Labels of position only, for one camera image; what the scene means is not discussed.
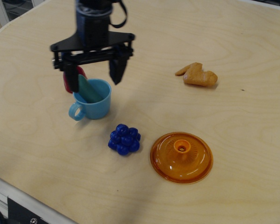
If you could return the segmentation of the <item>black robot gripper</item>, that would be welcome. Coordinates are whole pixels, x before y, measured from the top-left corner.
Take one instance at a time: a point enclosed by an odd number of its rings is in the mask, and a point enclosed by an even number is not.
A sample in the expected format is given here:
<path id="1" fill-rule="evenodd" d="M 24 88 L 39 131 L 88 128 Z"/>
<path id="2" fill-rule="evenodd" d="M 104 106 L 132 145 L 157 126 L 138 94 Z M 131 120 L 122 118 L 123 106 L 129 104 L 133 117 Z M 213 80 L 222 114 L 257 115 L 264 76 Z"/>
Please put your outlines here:
<path id="1" fill-rule="evenodd" d="M 109 30 L 109 27 L 121 28 L 120 24 L 112 24 L 111 14 L 113 0 L 77 0 L 75 33 L 62 41 L 50 46 L 54 57 L 55 69 L 63 70 L 65 61 L 73 61 L 77 65 L 109 60 L 110 77 L 115 85 L 119 84 L 124 75 L 127 60 L 133 55 L 132 42 L 135 35 Z M 64 66 L 69 92 L 78 92 L 78 70 L 73 63 Z"/>

